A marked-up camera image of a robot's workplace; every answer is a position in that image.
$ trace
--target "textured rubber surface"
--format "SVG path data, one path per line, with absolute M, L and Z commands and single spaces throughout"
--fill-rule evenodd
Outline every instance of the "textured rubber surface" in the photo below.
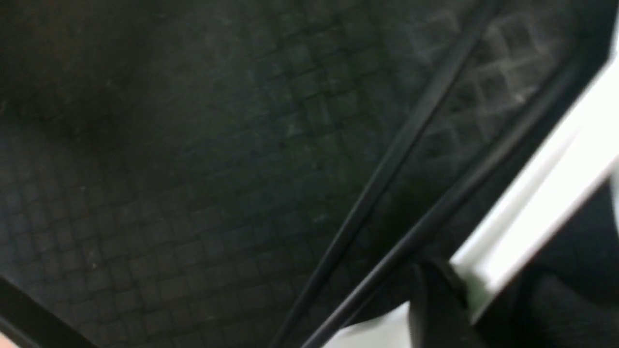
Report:
M 265 346 L 474 5 L 2 2 L 0 274 L 100 347 Z M 299 335 L 575 28 L 506 6 Z

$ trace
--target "black rubber trim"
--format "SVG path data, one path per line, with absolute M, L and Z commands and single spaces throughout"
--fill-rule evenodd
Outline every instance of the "black rubber trim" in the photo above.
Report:
M 340 306 L 302 345 L 318 348 L 326 343 L 365 303 L 389 273 L 412 251 L 432 237 L 466 202 L 467 198 L 504 163 L 553 108 L 562 109 L 556 119 L 575 100 L 594 73 L 607 59 L 607 41 L 584 40 L 575 54 L 549 78 L 513 120 L 511 126 L 443 194 L 424 216 L 399 240 L 370 271 Z
M 464 63 L 492 18 L 500 10 L 502 3 L 502 0 L 485 1 L 477 9 L 470 25 L 449 49 L 446 59 L 441 63 L 437 73 L 421 94 L 414 111 L 391 142 L 389 149 L 351 208 L 331 245 L 329 245 L 301 294 L 297 297 L 284 323 L 271 341 L 270 348 L 278 348 L 284 343 L 285 338 L 297 324 L 301 315 L 311 306 L 326 279 L 332 274 L 350 242 L 355 238 L 368 214 L 402 165 L 410 148 L 419 140 L 419 135 L 453 86 L 458 74 L 464 67 Z
M 6 279 L 0 279 L 0 332 L 20 348 L 95 348 Z

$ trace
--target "rubber floor mat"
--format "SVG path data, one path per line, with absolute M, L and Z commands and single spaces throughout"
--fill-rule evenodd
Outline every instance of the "rubber floor mat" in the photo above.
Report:
M 0 3 L 0 274 L 100 347 L 266 346 L 476 4 Z M 506 5 L 297 337 L 578 28 Z

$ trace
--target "black fabric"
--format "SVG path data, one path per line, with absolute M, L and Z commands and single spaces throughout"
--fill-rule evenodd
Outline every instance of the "black fabric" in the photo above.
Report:
M 559 277 L 534 270 L 522 281 L 514 329 L 523 347 L 619 347 L 619 323 Z

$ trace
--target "black floor mat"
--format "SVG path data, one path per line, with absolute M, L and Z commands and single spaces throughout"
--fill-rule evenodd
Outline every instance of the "black floor mat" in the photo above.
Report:
M 571 3 L 534 3 L 488 29 L 300 334 L 565 56 Z M 101 347 L 266 346 L 475 5 L 0 3 L 0 273 Z

